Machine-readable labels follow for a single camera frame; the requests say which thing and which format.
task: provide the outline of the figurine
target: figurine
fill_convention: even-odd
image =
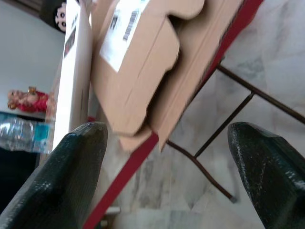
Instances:
[[[16,108],[24,112],[46,112],[49,95],[36,90],[36,87],[29,87],[28,92],[11,90],[8,92],[8,108]]]
[[[60,31],[66,32],[66,2],[63,2],[55,15],[55,23]]]

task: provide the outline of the blue label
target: blue label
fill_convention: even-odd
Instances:
[[[49,126],[46,124],[37,124],[35,128],[35,141],[41,141],[49,137]]]

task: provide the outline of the marble floor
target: marble floor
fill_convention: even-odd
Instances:
[[[305,1],[265,0],[252,23],[226,52],[223,65],[305,115]],[[184,113],[171,140],[196,152],[249,91],[216,72]],[[234,119],[283,136],[305,156],[305,126],[255,96]],[[110,134],[99,199],[128,155]],[[226,130],[199,157],[232,204],[183,155],[165,147],[149,155],[117,198],[115,229],[262,229],[229,152]]]

